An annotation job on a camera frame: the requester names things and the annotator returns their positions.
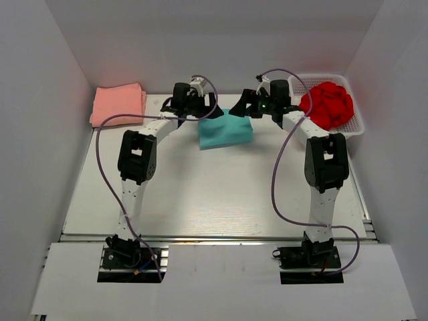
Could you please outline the teal t shirt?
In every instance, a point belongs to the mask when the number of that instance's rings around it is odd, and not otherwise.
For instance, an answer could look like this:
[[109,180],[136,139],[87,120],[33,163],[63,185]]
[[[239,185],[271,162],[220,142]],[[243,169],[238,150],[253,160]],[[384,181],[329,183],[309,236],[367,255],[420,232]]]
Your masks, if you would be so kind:
[[248,117],[238,117],[223,110],[224,115],[215,119],[204,119],[198,124],[199,148],[208,150],[248,144],[253,141],[253,128]]

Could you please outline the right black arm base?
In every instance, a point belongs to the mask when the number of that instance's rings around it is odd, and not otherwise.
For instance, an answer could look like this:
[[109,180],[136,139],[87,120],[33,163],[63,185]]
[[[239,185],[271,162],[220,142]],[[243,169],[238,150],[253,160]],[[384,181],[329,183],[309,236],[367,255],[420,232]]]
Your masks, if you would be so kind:
[[342,267],[336,246],[329,254],[310,261],[301,247],[278,247],[272,257],[280,263],[281,285],[343,284],[342,272],[332,272]]

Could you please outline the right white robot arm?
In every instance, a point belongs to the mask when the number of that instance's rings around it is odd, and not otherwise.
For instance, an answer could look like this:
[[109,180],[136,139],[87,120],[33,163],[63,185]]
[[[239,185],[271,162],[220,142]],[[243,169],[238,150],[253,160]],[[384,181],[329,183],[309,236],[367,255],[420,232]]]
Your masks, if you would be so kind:
[[[266,92],[244,89],[240,99],[230,110],[230,115],[250,118],[271,116],[280,128],[289,132],[275,161],[271,202],[277,216],[292,225],[305,228],[303,252],[318,257],[330,253],[334,246],[332,219],[339,190],[349,176],[346,139],[342,134],[330,134],[310,119],[313,109],[311,93],[307,93],[309,107],[301,110],[291,105],[291,98],[284,89]],[[291,137],[297,137],[305,147],[304,176],[310,186],[310,214],[308,222],[287,218],[280,213],[276,203],[276,175],[280,159]]]

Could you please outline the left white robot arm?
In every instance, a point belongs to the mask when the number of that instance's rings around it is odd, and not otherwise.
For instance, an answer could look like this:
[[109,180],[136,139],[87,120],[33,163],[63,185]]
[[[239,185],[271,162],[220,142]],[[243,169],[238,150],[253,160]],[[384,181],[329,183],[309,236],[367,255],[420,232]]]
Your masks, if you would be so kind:
[[157,163],[157,146],[170,133],[192,117],[192,121],[218,118],[223,115],[217,103],[218,95],[209,93],[209,103],[197,94],[174,96],[163,104],[160,114],[140,130],[127,130],[123,134],[118,156],[118,171],[122,183],[120,214],[123,229],[130,232],[137,244],[146,244],[138,228],[142,200],[148,182],[153,178]]

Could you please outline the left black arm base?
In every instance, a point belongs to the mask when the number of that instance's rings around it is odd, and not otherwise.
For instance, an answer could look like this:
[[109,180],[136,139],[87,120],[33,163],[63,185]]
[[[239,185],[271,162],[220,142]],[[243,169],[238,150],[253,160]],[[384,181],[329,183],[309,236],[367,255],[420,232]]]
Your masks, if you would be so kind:
[[97,282],[101,284],[159,284],[161,280],[147,248],[133,258],[124,257],[105,247],[100,260]]

